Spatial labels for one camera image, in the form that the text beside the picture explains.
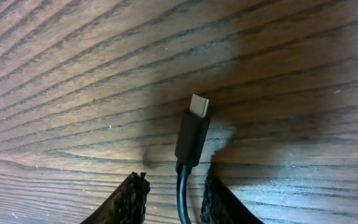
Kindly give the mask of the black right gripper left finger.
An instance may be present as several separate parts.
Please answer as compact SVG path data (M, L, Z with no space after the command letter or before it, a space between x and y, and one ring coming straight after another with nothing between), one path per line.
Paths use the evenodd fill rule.
M145 176L132 172L81 224L143 224L150 192Z

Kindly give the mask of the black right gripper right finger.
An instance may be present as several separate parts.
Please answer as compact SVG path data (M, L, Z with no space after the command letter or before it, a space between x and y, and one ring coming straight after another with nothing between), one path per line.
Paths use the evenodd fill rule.
M200 218L207 224L263 224L216 176L212 164L205 180Z

